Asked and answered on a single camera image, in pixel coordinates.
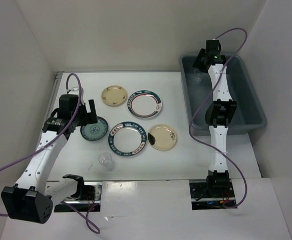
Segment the green red ring plate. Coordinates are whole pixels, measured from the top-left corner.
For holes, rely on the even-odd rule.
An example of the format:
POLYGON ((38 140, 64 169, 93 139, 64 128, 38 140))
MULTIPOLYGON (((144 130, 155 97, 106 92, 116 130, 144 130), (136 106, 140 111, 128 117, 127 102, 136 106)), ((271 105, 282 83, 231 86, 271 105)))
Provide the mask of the green red ring plate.
POLYGON ((127 101, 128 111, 135 117, 150 119, 162 109, 162 100, 155 92, 139 90, 130 95, 127 101))

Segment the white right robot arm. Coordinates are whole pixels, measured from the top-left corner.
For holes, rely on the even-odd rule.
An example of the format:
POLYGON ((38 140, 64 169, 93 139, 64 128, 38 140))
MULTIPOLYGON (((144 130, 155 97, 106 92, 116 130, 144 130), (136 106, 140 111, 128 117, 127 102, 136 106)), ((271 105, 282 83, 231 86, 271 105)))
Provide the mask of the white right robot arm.
POLYGON ((205 114, 214 150, 205 184, 205 194, 210 198, 225 196, 230 187, 226 138, 237 103, 228 89, 225 64, 226 57, 221 54, 221 44, 217 39, 206 41, 205 48, 200 50, 193 64, 200 72, 209 74, 212 84, 212 103, 205 114))

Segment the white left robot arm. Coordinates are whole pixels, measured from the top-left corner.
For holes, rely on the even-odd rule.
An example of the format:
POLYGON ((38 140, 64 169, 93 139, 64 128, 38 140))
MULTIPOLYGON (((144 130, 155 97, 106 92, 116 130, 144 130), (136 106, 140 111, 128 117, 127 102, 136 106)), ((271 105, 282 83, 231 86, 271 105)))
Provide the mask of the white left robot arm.
POLYGON ((82 176, 66 174, 57 186, 47 188, 47 180, 62 148, 76 127, 97 122, 95 103, 89 100, 90 112, 76 94, 63 94, 59 107, 45 121, 38 153, 13 186, 4 187, 1 198, 9 218, 44 224, 53 207, 67 197, 80 200, 87 188, 82 176))

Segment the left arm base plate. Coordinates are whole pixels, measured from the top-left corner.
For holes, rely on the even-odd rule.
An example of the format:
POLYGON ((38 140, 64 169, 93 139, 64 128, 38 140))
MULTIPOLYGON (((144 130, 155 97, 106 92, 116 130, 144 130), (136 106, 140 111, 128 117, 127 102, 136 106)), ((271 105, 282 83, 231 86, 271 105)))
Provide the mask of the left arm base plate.
POLYGON ((74 197, 77 191, 78 182, 71 179, 64 179, 60 182, 49 182, 46 187, 46 194, 52 196, 54 212, 70 213, 73 210, 58 200, 64 201, 76 210, 86 213, 93 204, 92 212, 99 212, 101 208, 102 182, 84 181, 84 189, 80 196, 74 197))

